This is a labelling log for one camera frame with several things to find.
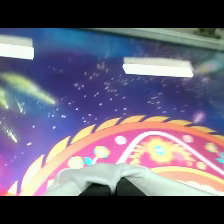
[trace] colorful mural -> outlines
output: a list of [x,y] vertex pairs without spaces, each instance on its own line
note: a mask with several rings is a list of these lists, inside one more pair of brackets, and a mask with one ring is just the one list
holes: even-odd
[[1,195],[42,195],[60,170],[101,162],[224,194],[220,62],[193,78],[122,69],[127,56],[197,66],[222,53],[78,29],[0,34],[31,37],[35,48],[32,61],[0,58]]

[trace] white curved line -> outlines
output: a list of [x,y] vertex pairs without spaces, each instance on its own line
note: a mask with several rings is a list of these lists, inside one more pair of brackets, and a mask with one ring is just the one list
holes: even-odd
[[181,141],[180,139],[178,139],[177,137],[167,134],[165,132],[162,131],[148,131],[148,132],[144,132],[140,135],[138,135],[130,144],[129,146],[125,149],[125,151],[123,152],[123,154],[121,155],[121,157],[119,158],[119,160],[117,161],[118,163],[125,163],[126,160],[128,159],[128,157],[130,156],[130,154],[132,153],[132,151],[134,150],[135,146],[145,137],[148,137],[150,135],[158,135],[158,136],[163,136],[166,137],[174,142],[176,142],[177,144],[181,145],[182,147],[184,147],[185,149],[187,149],[188,151],[190,151],[193,155],[195,155],[197,158],[199,158],[200,160],[202,160],[204,163],[206,163],[208,166],[210,166],[212,169],[214,169],[215,171],[217,171],[218,173],[220,173],[221,175],[224,176],[224,170],[220,169],[218,166],[216,166],[214,163],[212,163],[211,161],[209,161],[208,159],[206,159],[204,156],[202,156],[200,153],[198,153],[195,149],[193,149],[192,147],[190,147],[189,145],[187,145],[186,143],[184,143],[183,141]]

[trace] white cloth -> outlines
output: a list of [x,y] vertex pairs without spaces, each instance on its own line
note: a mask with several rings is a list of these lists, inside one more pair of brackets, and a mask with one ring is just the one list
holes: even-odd
[[99,163],[78,170],[62,170],[44,196],[78,196],[92,183],[108,185],[113,194],[122,177],[148,196],[213,195],[159,176],[146,167]]

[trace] night sky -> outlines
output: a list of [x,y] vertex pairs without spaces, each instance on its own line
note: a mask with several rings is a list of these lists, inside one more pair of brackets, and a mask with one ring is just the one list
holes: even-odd
[[0,58],[0,73],[32,80],[56,101],[43,102],[0,81],[10,105],[0,108],[4,189],[63,138],[111,118],[164,115],[224,134],[223,70],[194,78],[164,78],[126,75],[122,68],[127,56],[184,59],[197,65],[216,58],[215,51],[80,30],[0,29],[0,33],[31,37],[35,48],[32,61]]

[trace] white rectangular light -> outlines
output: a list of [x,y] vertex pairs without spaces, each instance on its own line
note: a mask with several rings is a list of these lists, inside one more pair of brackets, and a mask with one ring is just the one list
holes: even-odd
[[193,77],[189,61],[164,58],[124,58],[126,74],[171,77]]
[[30,38],[0,35],[0,56],[33,60],[33,41]]

